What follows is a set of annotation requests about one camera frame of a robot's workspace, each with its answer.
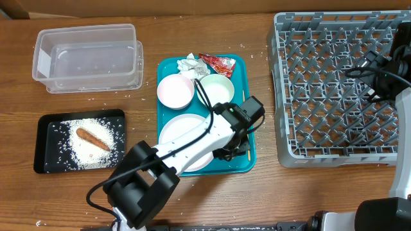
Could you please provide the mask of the large white plate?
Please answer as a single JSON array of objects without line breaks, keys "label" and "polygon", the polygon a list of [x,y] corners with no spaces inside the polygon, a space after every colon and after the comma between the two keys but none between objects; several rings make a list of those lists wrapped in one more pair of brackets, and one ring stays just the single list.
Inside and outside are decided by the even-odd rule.
[{"label": "large white plate", "polygon": [[[205,118],[196,114],[182,114],[168,121],[162,128],[159,135],[159,144],[170,142],[177,137],[187,133],[191,129],[200,125]],[[201,170],[213,160],[213,154],[210,152],[189,166],[185,173]]]}]

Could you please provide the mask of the orange carrot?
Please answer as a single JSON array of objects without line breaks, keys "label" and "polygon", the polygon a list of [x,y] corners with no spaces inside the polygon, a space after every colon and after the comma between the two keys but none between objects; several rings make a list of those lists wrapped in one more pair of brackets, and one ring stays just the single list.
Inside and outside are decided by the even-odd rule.
[{"label": "orange carrot", "polygon": [[105,151],[110,151],[110,148],[103,141],[95,137],[93,134],[89,133],[87,130],[78,128],[76,130],[76,134],[77,136],[79,136],[79,138],[85,140],[86,142],[91,143]]}]

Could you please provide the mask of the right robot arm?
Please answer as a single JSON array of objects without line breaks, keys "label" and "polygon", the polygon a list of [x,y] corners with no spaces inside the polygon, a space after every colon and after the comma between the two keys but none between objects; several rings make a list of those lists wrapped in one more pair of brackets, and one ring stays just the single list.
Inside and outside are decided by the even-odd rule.
[{"label": "right robot arm", "polygon": [[318,211],[300,230],[410,231],[410,23],[398,24],[389,57],[367,52],[345,70],[373,89],[371,103],[388,101],[398,113],[398,150],[388,198],[363,201],[354,212]]}]

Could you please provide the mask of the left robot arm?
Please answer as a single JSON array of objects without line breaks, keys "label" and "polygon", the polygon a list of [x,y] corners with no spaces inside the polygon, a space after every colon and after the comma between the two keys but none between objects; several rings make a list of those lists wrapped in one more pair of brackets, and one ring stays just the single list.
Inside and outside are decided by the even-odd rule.
[{"label": "left robot arm", "polygon": [[241,106],[219,103],[204,122],[170,142],[137,143],[103,186],[118,215],[113,229],[143,228],[165,206],[182,172],[210,152],[234,151],[264,113],[251,100]]}]

